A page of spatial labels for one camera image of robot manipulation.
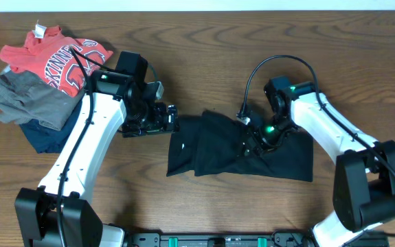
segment wooden table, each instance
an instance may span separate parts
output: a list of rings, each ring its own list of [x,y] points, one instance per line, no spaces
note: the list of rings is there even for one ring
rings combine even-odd
[[[379,141],[395,140],[395,12],[0,13],[0,49],[21,46],[37,19],[112,49],[109,66],[121,50],[141,53],[164,83],[164,100],[181,114],[210,109],[234,118],[262,59],[299,56],[351,122]],[[259,70],[249,99],[269,115],[262,87],[277,75],[311,79],[290,60]],[[334,165],[316,144],[314,182],[305,183],[193,172],[166,178],[169,140],[114,138],[93,199],[103,222],[165,233],[267,232],[308,228],[333,210]],[[0,246],[21,245],[14,199],[20,188],[35,188],[57,156],[36,154],[18,126],[0,123]],[[395,221],[384,229],[395,232]]]

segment black cable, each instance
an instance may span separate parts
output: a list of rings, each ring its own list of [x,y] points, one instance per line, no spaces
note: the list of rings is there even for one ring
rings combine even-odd
[[[359,234],[359,236],[356,236],[354,239],[351,239],[351,240],[349,240],[348,242],[344,243],[344,244],[342,245],[342,247],[348,247],[348,246],[350,246],[350,244],[355,243],[356,241],[358,241],[359,239],[361,239],[361,238],[363,237],[363,235],[364,235],[366,232],[368,232],[368,231],[363,230],[362,233]]]
[[[349,128],[347,128],[347,126],[345,126],[343,123],[341,123],[326,107],[326,104],[324,104],[321,101],[321,97],[319,96],[319,85],[318,85],[318,79],[316,76],[315,71],[313,70],[313,68],[304,60],[302,60],[301,58],[292,56],[292,55],[275,55],[275,56],[271,56],[268,57],[266,59],[264,59],[260,64],[257,65],[257,67],[252,71],[252,74],[249,76],[249,79],[247,81],[247,85],[246,85],[246,91],[245,91],[245,99],[243,101],[243,105],[242,108],[240,109],[240,112],[238,113],[239,117],[243,117],[244,114],[246,113],[246,101],[247,101],[247,94],[249,92],[249,85],[251,84],[252,81],[252,77],[255,75],[255,73],[257,72],[257,70],[266,62],[273,60],[275,58],[291,58],[294,60],[297,60],[299,62],[301,62],[302,64],[306,65],[307,68],[310,70],[310,72],[312,73],[313,76],[313,84],[315,87],[315,94],[316,94],[316,99],[318,101],[319,107],[339,126],[341,127],[343,130],[345,130],[354,140],[356,140],[357,142],[359,142],[362,146],[364,146],[371,154],[373,154],[377,160],[390,172],[390,174],[394,177],[395,179],[395,170],[394,168],[385,160],[382,158],[382,156],[376,151],[374,150],[370,145],[368,145],[364,140],[362,140],[360,137],[357,136],[357,134],[353,133]],[[388,237],[395,237],[395,233],[385,233],[383,232],[383,234],[385,234]]]
[[[156,73],[156,70],[155,70],[155,68],[151,65],[151,64],[148,64],[148,67],[151,69],[151,71],[153,72],[153,76],[155,77],[155,82],[158,82],[159,81],[159,78],[157,77],[157,73]]]
[[[291,229],[291,230],[275,230],[272,234],[271,234],[271,241],[273,241],[273,243],[275,244],[276,247],[282,247],[281,245],[277,244],[277,241],[275,239],[275,234],[277,233],[288,233],[290,235],[292,235],[293,240],[295,241],[295,243],[297,244],[295,247],[302,247],[302,243],[298,243],[298,241],[296,240],[295,236],[293,235],[294,233],[299,233],[299,234],[306,234],[306,231],[301,231],[301,230],[297,230],[297,229]]]
[[[72,162],[72,159],[74,158],[74,155],[76,153],[76,150],[78,149],[78,146],[80,145],[80,143],[82,141],[83,136],[86,134],[87,128],[91,124],[92,116],[93,116],[93,91],[92,91],[92,85],[91,85],[90,78],[87,76],[87,73],[86,73],[82,63],[80,62],[80,60],[78,59],[78,57],[76,55],[76,54],[78,54],[77,51],[75,51],[72,47],[70,47],[69,50],[72,53],[72,56],[74,56],[76,62],[78,63],[78,66],[80,66],[80,69],[82,71],[84,79],[86,80],[87,90],[88,90],[89,98],[90,98],[90,107],[89,107],[89,116],[87,117],[86,124],[84,125],[84,128],[82,129],[81,134],[78,137],[78,140],[76,141],[76,143],[74,145],[74,148],[71,151],[71,154],[67,158],[66,165],[65,165],[65,167],[63,169],[63,172],[60,175],[60,182],[58,184],[57,205],[56,205],[56,207],[57,207],[57,225],[58,225],[58,232],[60,233],[61,244],[62,244],[63,247],[67,246],[66,237],[65,237],[65,231],[64,231],[64,228],[63,228],[63,214],[62,214],[62,211],[61,211],[63,187],[65,185],[65,181],[66,181],[66,177],[67,177],[67,171],[69,169],[69,166],[70,166],[70,164]]]
[[[107,67],[107,66],[105,66],[105,65],[103,65],[103,64],[100,64],[99,62],[96,62],[95,60],[92,60],[92,59],[90,59],[90,58],[88,58],[88,57],[82,55],[79,51],[76,51],[76,50],[75,50],[74,48],[72,48],[72,47],[71,47],[70,49],[71,49],[72,56],[74,56],[75,60],[78,60],[78,59],[76,58],[74,52],[75,52],[77,55],[79,55],[80,57],[84,58],[85,60],[87,60],[87,61],[89,61],[89,62],[92,62],[93,64],[98,65],[98,66],[99,66],[100,68],[102,68],[102,69],[105,69],[105,70],[107,70],[107,71],[115,71],[114,69],[110,69],[109,67]]]

